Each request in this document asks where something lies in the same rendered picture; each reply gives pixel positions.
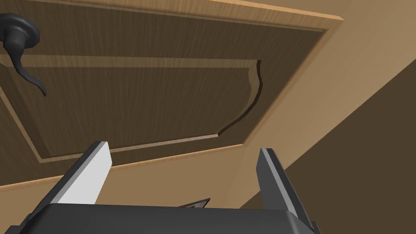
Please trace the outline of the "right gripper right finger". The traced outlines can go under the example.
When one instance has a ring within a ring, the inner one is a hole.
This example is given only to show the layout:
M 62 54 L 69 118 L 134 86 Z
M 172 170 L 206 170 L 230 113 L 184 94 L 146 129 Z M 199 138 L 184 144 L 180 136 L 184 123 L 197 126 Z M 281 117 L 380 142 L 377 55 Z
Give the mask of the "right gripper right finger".
M 273 149 L 260 149 L 256 173 L 265 209 L 289 211 L 304 224 L 311 224 Z

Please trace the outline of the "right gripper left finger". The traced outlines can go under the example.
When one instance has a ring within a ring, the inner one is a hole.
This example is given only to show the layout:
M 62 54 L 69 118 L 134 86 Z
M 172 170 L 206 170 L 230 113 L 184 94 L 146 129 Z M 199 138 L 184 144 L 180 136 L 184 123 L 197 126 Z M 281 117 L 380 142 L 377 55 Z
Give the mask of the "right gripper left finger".
M 106 141 L 95 141 L 41 200 L 48 204 L 94 204 L 112 166 Z

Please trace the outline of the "brown wooden door leaf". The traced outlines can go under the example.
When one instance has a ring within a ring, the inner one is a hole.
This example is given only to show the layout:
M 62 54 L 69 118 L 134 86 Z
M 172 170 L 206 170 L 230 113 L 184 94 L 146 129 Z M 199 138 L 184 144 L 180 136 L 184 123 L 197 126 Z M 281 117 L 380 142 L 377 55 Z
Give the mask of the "brown wooden door leaf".
M 340 27 L 240 0 L 0 0 L 40 30 L 0 43 L 0 191 L 63 175 L 94 141 L 113 165 L 246 143 Z

